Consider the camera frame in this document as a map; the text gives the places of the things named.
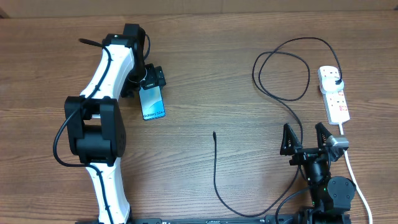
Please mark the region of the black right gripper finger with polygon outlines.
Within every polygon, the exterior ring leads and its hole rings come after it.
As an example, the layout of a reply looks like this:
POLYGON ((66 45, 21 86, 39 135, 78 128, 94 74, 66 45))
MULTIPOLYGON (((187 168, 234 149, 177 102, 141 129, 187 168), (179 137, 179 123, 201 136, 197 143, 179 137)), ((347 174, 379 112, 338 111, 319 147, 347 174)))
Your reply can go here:
POLYGON ((284 124, 280 155, 292 156, 302 149, 302 144, 289 123, 284 124))
POLYGON ((331 144, 327 142, 327 139, 332 136, 332 133, 327 130, 323 123, 317 123, 315 125, 317 132, 317 143, 319 148, 330 147, 331 144))

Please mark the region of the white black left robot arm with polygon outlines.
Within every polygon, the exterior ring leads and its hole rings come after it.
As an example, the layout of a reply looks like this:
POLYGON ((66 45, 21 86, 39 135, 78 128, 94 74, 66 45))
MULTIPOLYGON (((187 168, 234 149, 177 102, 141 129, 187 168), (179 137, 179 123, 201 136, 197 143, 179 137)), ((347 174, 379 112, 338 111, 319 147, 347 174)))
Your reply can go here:
POLYGON ((53 155, 63 131, 77 167, 90 174, 99 215, 95 223, 132 223, 132 209, 127 201, 121 174, 121 158, 127 134, 119 107, 120 98, 138 93, 142 117, 152 120, 165 116, 161 90, 166 85, 162 67, 146 64, 150 38, 138 24, 126 24, 122 34, 108 34, 102 42, 80 39, 81 43, 102 49, 100 64, 90 83, 79 96, 65 100, 65 121, 53 142, 53 155))

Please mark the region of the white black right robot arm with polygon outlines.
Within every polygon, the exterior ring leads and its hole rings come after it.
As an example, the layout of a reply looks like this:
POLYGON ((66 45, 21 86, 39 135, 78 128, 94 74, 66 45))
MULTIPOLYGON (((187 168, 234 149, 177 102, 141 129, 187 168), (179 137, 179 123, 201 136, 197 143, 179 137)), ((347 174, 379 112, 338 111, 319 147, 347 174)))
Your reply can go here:
POLYGON ((277 207, 276 223, 350 223, 346 212, 351 209, 356 184, 346 177, 332 176, 331 163, 336 162, 349 149, 344 135, 334 136, 322 123, 315 125, 317 147, 304 148, 289 124, 284 124, 280 154, 291 156, 292 166, 301 166, 308 187, 288 196, 277 207), (312 206, 301 207, 293 215, 280 215, 282 206, 290 199, 309 192, 312 206))

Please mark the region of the Samsung Galaxy S24+ smartphone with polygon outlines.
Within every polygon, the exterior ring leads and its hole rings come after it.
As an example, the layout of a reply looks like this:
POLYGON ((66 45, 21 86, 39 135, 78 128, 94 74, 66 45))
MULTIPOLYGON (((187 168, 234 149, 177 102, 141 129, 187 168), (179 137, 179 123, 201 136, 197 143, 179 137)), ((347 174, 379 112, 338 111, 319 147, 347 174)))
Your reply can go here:
POLYGON ((165 116, 164 102, 160 87, 153 87, 148 90, 143 88, 139 91, 142 116, 145 121, 162 118, 165 116))

